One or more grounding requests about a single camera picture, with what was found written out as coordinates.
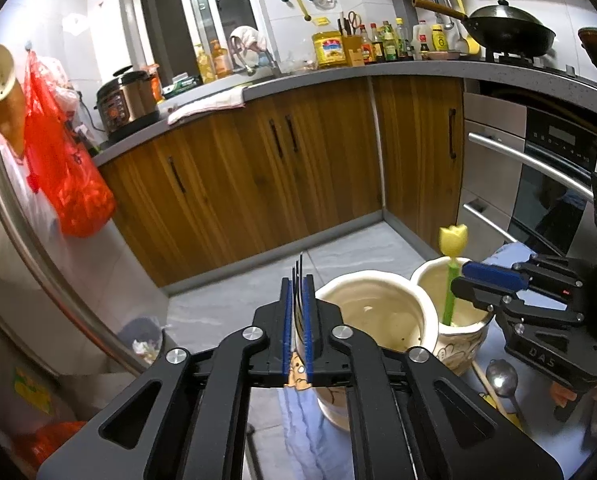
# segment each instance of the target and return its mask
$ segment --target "yellow spatula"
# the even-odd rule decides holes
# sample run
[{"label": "yellow spatula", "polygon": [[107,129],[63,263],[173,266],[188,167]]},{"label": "yellow spatula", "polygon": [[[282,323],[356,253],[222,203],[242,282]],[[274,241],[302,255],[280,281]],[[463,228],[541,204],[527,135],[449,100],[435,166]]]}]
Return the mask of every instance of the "yellow spatula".
[{"label": "yellow spatula", "polygon": [[[459,4],[459,10],[463,14],[465,14],[466,12],[465,7],[463,6],[463,0],[457,0],[457,3]],[[473,56],[474,54],[478,54],[479,52],[481,52],[481,46],[477,43],[477,40],[472,38],[472,36],[468,34],[465,40],[467,41],[467,45],[469,46],[469,54]]]}]

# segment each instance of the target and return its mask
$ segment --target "yellow tulip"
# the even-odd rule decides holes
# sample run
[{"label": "yellow tulip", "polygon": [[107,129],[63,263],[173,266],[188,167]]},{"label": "yellow tulip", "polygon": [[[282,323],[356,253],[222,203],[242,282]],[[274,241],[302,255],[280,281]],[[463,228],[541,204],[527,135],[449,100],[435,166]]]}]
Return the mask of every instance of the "yellow tulip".
[{"label": "yellow tulip", "polygon": [[439,229],[439,249],[450,258],[458,258],[467,245],[467,226],[451,225]]}]

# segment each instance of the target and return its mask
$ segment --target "power cord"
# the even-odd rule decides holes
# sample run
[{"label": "power cord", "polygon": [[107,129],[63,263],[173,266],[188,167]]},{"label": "power cord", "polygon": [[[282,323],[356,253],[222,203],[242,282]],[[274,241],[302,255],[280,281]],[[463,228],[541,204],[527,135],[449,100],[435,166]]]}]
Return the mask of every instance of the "power cord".
[{"label": "power cord", "polygon": [[97,128],[96,126],[94,126],[94,120],[92,118],[92,114],[90,113],[90,109],[85,105],[85,103],[83,103],[83,93],[80,90],[77,90],[76,93],[78,94],[79,103],[81,104],[81,106],[83,108],[85,108],[85,111],[87,112],[87,116],[90,118],[90,123],[92,124],[93,129],[97,130],[98,132],[107,134],[107,132],[105,130],[101,130],[101,128]]}]

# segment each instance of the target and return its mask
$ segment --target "cream ceramic cup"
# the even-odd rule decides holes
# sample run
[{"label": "cream ceramic cup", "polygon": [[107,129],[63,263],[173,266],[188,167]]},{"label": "cream ceramic cup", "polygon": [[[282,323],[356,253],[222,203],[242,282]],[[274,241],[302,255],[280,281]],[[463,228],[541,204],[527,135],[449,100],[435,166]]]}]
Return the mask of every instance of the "cream ceramic cup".
[{"label": "cream ceramic cup", "polygon": [[[467,258],[458,260],[461,266],[469,262]],[[430,260],[412,275],[412,281],[421,286],[431,298],[439,320],[445,309],[449,261],[447,256]],[[488,325],[493,317],[494,314],[474,308],[469,301],[457,298],[452,326],[443,325],[439,321],[439,339],[434,355],[456,375],[461,375],[471,366],[487,336]]]},{"label": "cream ceramic cup", "polygon": [[[422,346],[434,351],[439,318],[421,287],[390,272],[364,270],[340,276],[317,291],[319,300],[341,309],[343,321],[374,338],[379,346],[406,351]],[[316,388],[323,415],[349,430],[344,388]]]}]

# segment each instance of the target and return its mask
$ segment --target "oven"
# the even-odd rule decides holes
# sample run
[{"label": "oven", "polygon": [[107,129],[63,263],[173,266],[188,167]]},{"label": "oven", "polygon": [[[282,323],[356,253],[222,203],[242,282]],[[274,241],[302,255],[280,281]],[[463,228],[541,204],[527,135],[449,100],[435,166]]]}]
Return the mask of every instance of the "oven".
[{"label": "oven", "polygon": [[594,262],[597,136],[531,107],[476,94],[465,102],[459,222],[469,228],[466,257],[482,260],[519,241]]}]

